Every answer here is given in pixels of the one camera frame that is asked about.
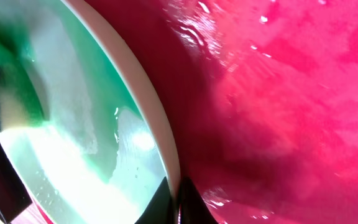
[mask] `green and white object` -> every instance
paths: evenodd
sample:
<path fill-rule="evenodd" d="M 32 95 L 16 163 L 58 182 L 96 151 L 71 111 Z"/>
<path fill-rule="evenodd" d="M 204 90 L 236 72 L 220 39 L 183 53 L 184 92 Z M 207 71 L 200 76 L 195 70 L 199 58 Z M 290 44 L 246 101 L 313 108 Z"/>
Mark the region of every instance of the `green and white object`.
<path fill-rule="evenodd" d="M 134 223 L 180 169 L 161 102 L 117 32 L 82 0 L 0 0 L 45 119 L 0 133 L 9 159 L 56 223 Z"/>

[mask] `pink surface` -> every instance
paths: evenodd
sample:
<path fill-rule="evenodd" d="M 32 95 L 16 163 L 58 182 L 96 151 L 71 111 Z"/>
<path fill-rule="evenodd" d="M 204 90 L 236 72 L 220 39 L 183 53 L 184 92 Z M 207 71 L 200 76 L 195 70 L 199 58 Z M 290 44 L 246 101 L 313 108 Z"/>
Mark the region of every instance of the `pink surface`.
<path fill-rule="evenodd" d="M 86 0 L 219 223 L 358 223 L 358 1 Z"/>

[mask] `shiny red material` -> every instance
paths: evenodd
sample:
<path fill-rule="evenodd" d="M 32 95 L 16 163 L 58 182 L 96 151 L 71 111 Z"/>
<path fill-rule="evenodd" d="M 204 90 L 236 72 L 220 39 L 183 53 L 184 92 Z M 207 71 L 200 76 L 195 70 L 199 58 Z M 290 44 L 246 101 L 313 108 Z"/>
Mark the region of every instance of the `shiny red material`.
<path fill-rule="evenodd" d="M 219 223 L 358 223 L 358 0 L 86 0 Z"/>

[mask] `green sponge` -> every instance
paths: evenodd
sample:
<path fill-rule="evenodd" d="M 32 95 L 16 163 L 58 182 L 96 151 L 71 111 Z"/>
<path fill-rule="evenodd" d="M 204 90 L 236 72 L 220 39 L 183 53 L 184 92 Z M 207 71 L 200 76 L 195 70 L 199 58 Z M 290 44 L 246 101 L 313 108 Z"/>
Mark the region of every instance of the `green sponge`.
<path fill-rule="evenodd" d="M 0 44 L 0 132 L 40 126 L 42 107 L 20 61 Z"/>

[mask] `red tablecloth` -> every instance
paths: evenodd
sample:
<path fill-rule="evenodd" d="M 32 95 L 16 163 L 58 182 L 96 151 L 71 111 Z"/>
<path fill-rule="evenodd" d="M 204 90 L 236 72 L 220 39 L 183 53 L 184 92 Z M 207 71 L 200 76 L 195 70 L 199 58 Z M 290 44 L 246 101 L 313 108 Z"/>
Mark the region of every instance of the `red tablecloth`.
<path fill-rule="evenodd" d="M 219 223 L 358 223 L 358 0 L 87 0 Z"/>

